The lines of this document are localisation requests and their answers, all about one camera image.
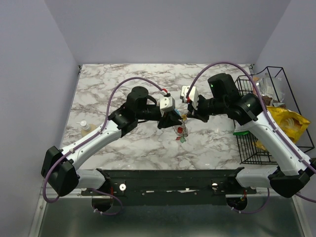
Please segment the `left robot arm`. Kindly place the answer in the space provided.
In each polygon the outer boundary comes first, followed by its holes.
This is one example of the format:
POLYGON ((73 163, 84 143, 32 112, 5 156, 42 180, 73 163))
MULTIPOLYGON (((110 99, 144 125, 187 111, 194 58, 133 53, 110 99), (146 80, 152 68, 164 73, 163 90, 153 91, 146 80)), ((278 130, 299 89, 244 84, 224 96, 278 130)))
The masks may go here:
POLYGON ((159 129, 181 124, 175 111, 175 99, 166 91, 156 101, 146 88, 132 88, 126 102, 112 112, 106 122, 78 141, 59 149, 52 146, 45 153, 41 175, 58 197, 76 188, 92 188, 97 194, 109 191, 109 182, 101 170, 83 170, 81 166, 106 145, 135 129, 140 120, 156 121, 159 129))

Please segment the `grey curved keyring holder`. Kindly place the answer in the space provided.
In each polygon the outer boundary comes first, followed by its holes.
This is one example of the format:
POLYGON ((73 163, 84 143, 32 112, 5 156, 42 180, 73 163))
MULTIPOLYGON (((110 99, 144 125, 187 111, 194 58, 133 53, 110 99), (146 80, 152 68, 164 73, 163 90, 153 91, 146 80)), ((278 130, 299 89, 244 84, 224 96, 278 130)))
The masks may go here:
POLYGON ((181 138, 188 137, 188 130, 187 127, 183 125, 177 125, 173 127, 175 133, 176 133, 176 140, 180 140, 181 138))

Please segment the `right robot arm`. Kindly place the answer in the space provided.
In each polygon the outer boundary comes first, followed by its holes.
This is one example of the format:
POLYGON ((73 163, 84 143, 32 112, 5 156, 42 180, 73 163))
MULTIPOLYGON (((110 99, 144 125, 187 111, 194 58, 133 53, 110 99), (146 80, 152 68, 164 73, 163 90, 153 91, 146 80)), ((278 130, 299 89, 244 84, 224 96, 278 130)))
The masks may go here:
POLYGON ((244 188, 272 188, 279 195, 290 198, 309 182, 316 169, 316 161, 301 151, 262 108, 259 98, 248 93, 240 95, 231 75, 220 73, 207 80, 213 97, 206 99, 196 87, 185 85, 180 98, 188 103, 188 117, 207 122, 211 115, 227 115, 238 125, 235 135, 251 133, 277 162, 277 167, 245 169, 227 181, 234 194, 244 188))

